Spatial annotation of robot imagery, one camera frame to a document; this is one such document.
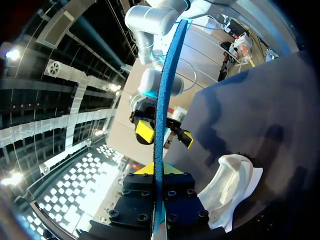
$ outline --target wall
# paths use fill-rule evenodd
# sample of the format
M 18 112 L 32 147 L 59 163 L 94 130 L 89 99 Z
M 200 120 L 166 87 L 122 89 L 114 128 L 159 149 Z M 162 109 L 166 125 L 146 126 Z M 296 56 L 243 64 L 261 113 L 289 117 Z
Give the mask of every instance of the wall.
M 207 19 L 196 21 L 206 25 Z M 154 49 L 161 49 L 163 52 L 169 48 L 171 39 L 175 32 L 175 28 L 165 37 L 155 36 Z M 185 36 L 183 48 L 180 57 L 188 61 L 193 67 L 197 68 L 196 85 L 183 92 L 181 95 L 170 99 L 169 107 L 182 107 L 188 110 L 195 93 L 207 86 L 216 83 L 218 79 L 221 65 L 224 59 L 223 50 L 216 44 L 221 41 L 228 40 L 229 36 L 222 30 L 214 30 L 205 32 L 196 26 L 190 26 Z M 142 74 L 145 69 L 151 65 L 142 65 L 137 58 L 132 66 L 129 77 L 124 86 L 121 99 L 115 114 L 113 126 L 110 130 L 107 145 L 118 152 L 124 154 L 138 163 L 147 165 L 153 161 L 153 145 L 142 145 L 136 140 L 134 125 L 129 121 L 131 109 L 129 107 L 130 96 L 137 91 L 140 85 Z M 194 72 L 192 68 L 185 62 L 179 61 L 177 73 L 183 77 L 185 88 L 193 83 Z

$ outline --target bolt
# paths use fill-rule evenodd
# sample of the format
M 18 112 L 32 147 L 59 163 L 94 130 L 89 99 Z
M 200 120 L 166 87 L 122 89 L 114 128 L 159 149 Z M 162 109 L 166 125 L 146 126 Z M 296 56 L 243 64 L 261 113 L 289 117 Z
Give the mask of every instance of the bolt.
M 149 196 L 150 196 L 150 192 L 148 192 L 148 191 L 143 191 L 143 192 L 141 193 L 141 195 L 142 195 L 142 197 L 149 197 Z
M 140 214 L 138 217 L 139 222 L 146 222 L 148 221 L 148 216 L 146 214 Z
M 115 219 L 116 217 L 119 216 L 119 212 L 117 210 L 113 209 L 113 210 L 109 211 L 109 216 L 111 219 Z
M 126 190 L 126 189 L 122 190 L 122 195 L 128 195 L 130 193 L 131 193 L 130 190 Z
M 171 214 L 171 215 L 168 217 L 168 222 L 169 222 L 170 224 L 176 223 L 177 221 L 178 221 L 178 215 Z
M 196 193 L 196 191 L 194 189 L 188 189 L 186 191 L 186 193 L 188 194 L 188 197 L 193 197 L 193 196 L 197 195 L 197 193 Z

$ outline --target cable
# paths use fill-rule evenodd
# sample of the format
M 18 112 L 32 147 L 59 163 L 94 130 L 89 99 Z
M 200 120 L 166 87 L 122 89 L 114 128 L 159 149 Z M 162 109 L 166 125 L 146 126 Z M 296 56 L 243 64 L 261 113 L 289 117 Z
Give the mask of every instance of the cable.
M 188 64 L 188 65 L 192 68 L 193 74 L 194 74 L 194 80 L 193 80 L 192 85 L 191 85 L 190 87 L 185 88 L 185 89 L 182 90 L 182 92 L 185 92 L 185 91 L 188 91 L 188 90 L 190 90 L 191 88 L 193 88 L 194 85 L 196 85 L 196 82 L 197 82 L 197 73 L 196 73 L 195 68 L 190 64 L 190 62 L 188 62 L 187 60 L 185 60 L 185 59 L 183 59 L 183 58 L 179 58 L 179 59 L 180 59 L 181 61 L 185 62 L 186 64 Z

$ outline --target ceiling light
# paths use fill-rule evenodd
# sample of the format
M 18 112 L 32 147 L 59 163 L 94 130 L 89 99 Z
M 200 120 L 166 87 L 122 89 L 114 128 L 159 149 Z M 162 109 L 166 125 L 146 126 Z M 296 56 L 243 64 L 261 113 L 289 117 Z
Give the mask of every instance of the ceiling light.
M 72 181 L 76 180 L 76 179 L 77 179 L 77 175 L 73 174 L 73 175 L 70 177 L 70 179 L 71 179 Z
M 45 205 L 43 203 L 39 203 L 39 208 L 44 209 Z
M 41 227 L 38 227 L 38 228 L 36 229 L 36 231 L 37 231 L 38 233 L 40 233 L 41 235 L 44 234 L 44 230 L 43 230 Z
M 76 172 L 76 170 L 74 168 L 71 168 L 69 171 L 71 174 L 74 174 Z
M 85 181 L 81 181 L 80 182 L 80 187 L 84 188 L 86 186 L 86 182 Z
M 94 133 L 94 135 L 96 135 L 96 136 L 100 136 L 100 135 L 102 135 L 102 134 L 104 134 L 104 131 L 102 131 L 102 130 L 97 130 L 97 131 L 95 131 L 95 133 Z
M 33 226 L 32 224 L 30 224 L 30 228 L 31 228 L 33 231 L 36 230 L 35 226 Z
M 64 183 L 62 182 L 62 181 L 58 181 L 58 183 L 56 184 L 59 188 L 61 188 L 63 185 L 64 185 Z
M 72 186 L 74 186 L 75 188 L 77 188 L 77 187 L 79 186 L 79 182 L 74 181 L 74 182 L 72 183 Z
M 45 205 L 44 209 L 49 212 L 52 209 L 52 206 L 50 204 L 47 204 Z
M 66 188 L 70 187 L 70 185 L 71 185 L 71 183 L 70 183 L 69 181 L 66 181 L 66 182 L 64 183 L 64 186 L 65 186 Z
M 79 195 L 81 193 L 81 191 L 78 189 L 78 188 L 76 188 L 74 191 L 73 191 L 73 194 L 74 195 Z
M 109 85 L 109 89 L 112 91 L 112 92 L 116 92 L 118 90 L 121 89 L 121 86 L 120 85 L 115 85 L 115 84 L 110 84 Z
M 80 174 L 80 175 L 78 176 L 78 179 L 79 179 L 80 181 L 82 181 L 83 179 L 85 179 L 85 176 L 83 176 L 82 174 Z
M 39 219 L 39 218 L 36 218 L 36 219 L 34 220 L 34 224 L 37 225 L 37 226 L 39 226 L 39 225 L 41 224 L 40 219 Z
M 63 205 L 62 208 L 61 208 L 61 211 L 64 212 L 64 213 L 66 213 L 66 212 L 68 211 L 68 209 L 69 209 L 69 208 L 68 208 L 67 205 Z
M 71 202 L 71 203 L 73 203 L 73 202 L 75 201 L 75 198 L 72 197 L 72 196 L 70 196 L 70 197 L 68 197 L 68 201 Z
M 51 191 L 50 191 L 50 193 L 51 193 L 52 195 L 55 195 L 55 194 L 57 193 L 57 190 L 54 189 L 54 188 L 52 188 Z
M 11 51 L 8 51 L 6 54 L 5 54 L 5 57 L 7 59 L 11 59 L 12 61 L 15 61 L 17 60 L 18 58 L 20 58 L 20 52 L 16 49 L 14 50 L 11 50 Z
M 1 181 L 1 183 L 5 186 L 8 186 L 8 185 L 17 185 L 18 183 L 20 183 L 20 181 L 22 180 L 24 176 L 22 175 L 22 173 L 20 172 L 15 172 L 12 174 L 11 177 L 8 177 L 8 178 L 5 178 Z
M 66 201 L 67 201 L 67 199 L 66 199 L 64 196 L 62 196 L 62 197 L 59 198 L 59 202 L 60 202 L 61 204 L 65 204 Z
M 55 204 L 55 203 L 58 201 L 57 196 L 53 196 L 52 199 L 51 199 L 51 201 Z
M 67 194 L 68 196 L 71 196 L 71 194 L 73 193 L 73 191 L 68 188 L 66 191 L 65 191 L 65 194 Z
M 58 213 L 60 211 L 61 207 L 56 204 L 53 206 L 53 209 Z
M 62 220 L 62 216 L 60 215 L 60 214 L 57 214 L 56 216 L 55 216 L 55 221 L 56 222 L 60 222 Z
M 54 219 L 55 218 L 55 215 L 52 213 L 52 212 L 49 212 L 49 217 Z
M 46 195 L 44 198 L 43 198 L 47 203 L 50 202 L 50 197 L 48 195 Z
M 32 222 L 34 221 L 34 219 L 33 219 L 31 216 L 27 216 L 26 219 L 28 219 L 28 221 L 29 221 L 30 223 L 32 223 Z

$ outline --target screw hole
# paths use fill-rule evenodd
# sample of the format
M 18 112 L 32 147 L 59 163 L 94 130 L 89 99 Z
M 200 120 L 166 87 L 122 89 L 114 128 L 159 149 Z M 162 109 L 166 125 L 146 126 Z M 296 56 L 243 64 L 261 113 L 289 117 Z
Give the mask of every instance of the screw hole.
M 146 214 L 140 214 L 138 217 L 139 222 L 146 222 L 148 220 L 148 216 Z
M 113 210 L 109 211 L 109 216 L 111 218 L 116 218 L 119 216 L 119 212 L 117 210 L 113 209 Z

